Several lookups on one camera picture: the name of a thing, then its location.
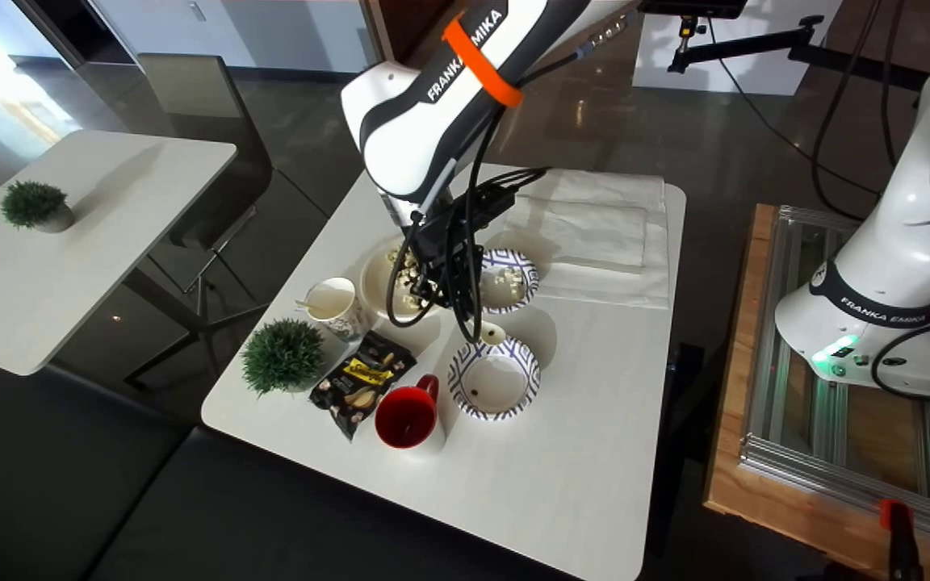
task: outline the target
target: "red cup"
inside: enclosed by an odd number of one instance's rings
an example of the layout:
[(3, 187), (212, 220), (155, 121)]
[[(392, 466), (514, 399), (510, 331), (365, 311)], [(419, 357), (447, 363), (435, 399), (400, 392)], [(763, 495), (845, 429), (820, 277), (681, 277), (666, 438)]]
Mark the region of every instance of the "red cup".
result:
[(435, 389), (435, 373), (425, 373), (414, 388), (392, 389), (374, 410), (378, 438), (392, 449), (435, 449), (443, 438)]

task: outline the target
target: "green succulent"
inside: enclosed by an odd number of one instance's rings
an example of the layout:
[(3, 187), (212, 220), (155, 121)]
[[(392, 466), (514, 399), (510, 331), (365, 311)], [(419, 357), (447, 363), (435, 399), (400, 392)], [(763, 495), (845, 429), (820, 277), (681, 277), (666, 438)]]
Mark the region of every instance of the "green succulent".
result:
[(64, 205), (64, 193), (39, 179), (16, 179), (3, 197), (6, 220), (24, 229), (45, 222), (60, 205)]
[(298, 319), (260, 329), (246, 346), (246, 381), (267, 392), (309, 381), (324, 363), (324, 335)]

